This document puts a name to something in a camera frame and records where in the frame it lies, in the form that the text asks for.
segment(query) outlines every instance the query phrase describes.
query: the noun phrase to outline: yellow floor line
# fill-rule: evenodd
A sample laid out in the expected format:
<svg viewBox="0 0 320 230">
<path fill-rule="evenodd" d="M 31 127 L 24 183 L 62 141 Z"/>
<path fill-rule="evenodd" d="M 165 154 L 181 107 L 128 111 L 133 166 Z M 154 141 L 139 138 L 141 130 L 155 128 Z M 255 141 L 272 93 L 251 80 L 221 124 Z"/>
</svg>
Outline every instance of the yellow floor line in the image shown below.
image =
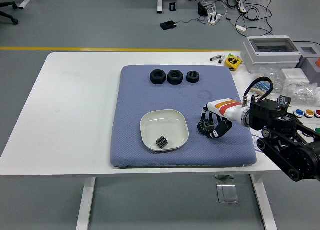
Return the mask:
<svg viewBox="0 0 320 230">
<path fill-rule="evenodd" d="M 237 52 L 236 50 L 213 50 L 213 49 L 23 47 L 23 46 L 0 46 L 0 51 L 50 51 L 50 52 Z"/>
</svg>

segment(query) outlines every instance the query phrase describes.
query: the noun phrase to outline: tape measure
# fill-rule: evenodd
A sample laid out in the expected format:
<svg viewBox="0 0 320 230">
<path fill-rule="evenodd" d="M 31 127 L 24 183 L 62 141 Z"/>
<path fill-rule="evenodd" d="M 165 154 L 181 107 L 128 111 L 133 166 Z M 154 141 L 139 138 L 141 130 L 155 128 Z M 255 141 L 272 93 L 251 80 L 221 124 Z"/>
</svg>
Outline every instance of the tape measure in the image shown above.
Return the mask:
<svg viewBox="0 0 320 230">
<path fill-rule="evenodd" d="M 242 60 L 231 54 L 229 54 L 229 57 L 224 62 L 224 65 L 233 72 L 238 69 L 240 64 L 242 64 Z"/>
</svg>

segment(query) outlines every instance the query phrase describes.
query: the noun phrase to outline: black hex nut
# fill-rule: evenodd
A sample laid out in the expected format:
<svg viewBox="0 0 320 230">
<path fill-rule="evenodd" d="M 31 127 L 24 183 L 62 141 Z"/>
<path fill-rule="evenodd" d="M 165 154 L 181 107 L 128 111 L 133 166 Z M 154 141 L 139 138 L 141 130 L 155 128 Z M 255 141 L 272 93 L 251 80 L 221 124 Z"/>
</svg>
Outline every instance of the black hex nut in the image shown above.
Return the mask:
<svg viewBox="0 0 320 230">
<path fill-rule="evenodd" d="M 199 73 L 197 71 L 188 72 L 186 74 L 186 80 L 192 84 L 199 82 Z"/>
<path fill-rule="evenodd" d="M 179 85 L 184 79 L 184 74 L 179 70 L 171 70 L 168 73 L 168 82 L 172 85 Z"/>
<path fill-rule="evenodd" d="M 155 69 L 150 73 L 150 80 L 153 84 L 163 84 L 167 79 L 166 73 L 161 69 Z"/>
</svg>

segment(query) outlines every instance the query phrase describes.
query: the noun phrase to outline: chair leg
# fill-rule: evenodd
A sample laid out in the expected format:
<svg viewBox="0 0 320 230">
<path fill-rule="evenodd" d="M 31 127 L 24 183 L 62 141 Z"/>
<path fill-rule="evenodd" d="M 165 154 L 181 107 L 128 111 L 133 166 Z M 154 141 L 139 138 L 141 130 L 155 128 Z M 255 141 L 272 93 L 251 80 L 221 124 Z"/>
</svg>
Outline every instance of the chair leg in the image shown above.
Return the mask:
<svg viewBox="0 0 320 230">
<path fill-rule="evenodd" d="M 2 2 L 2 3 L 0 3 L 0 8 L 11 6 L 11 5 L 12 5 L 13 9 L 18 9 L 18 6 L 14 1 Z M 11 19 L 11 21 L 14 25 L 17 25 L 19 23 L 19 21 L 17 19 L 15 19 L 13 16 L 11 16 L 9 14 L 4 13 L 3 11 L 0 11 L 0 16 Z"/>
<path fill-rule="evenodd" d="M 3 8 L 3 7 L 7 7 L 7 6 L 13 6 L 14 9 L 18 9 L 18 6 L 17 4 L 14 2 L 14 1 L 9 1 L 9 2 L 1 2 L 0 3 L 0 8 Z"/>
<path fill-rule="evenodd" d="M 9 15 L 9 14 L 6 14 L 5 12 L 3 11 L 0 11 L 0 16 L 2 17 L 5 17 L 5 18 L 8 18 L 8 19 L 11 19 L 12 23 L 14 25 L 17 25 L 19 23 L 19 21 L 17 19 L 15 19 L 13 16 Z"/>
</svg>

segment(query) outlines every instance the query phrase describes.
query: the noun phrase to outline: white bowl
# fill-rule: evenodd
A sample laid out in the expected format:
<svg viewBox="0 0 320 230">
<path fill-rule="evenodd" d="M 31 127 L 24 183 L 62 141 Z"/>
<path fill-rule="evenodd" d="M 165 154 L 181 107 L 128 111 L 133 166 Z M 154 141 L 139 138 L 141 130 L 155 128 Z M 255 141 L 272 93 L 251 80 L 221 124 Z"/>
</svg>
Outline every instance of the white bowl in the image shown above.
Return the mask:
<svg viewBox="0 0 320 230">
<path fill-rule="evenodd" d="M 144 115 L 140 122 L 140 130 L 143 143 L 155 152 L 181 148 L 189 138 L 185 117 L 171 109 L 151 111 Z M 160 137 L 165 137 L 168 141 L 162 149 L 156 144 Z"/>
</svg>

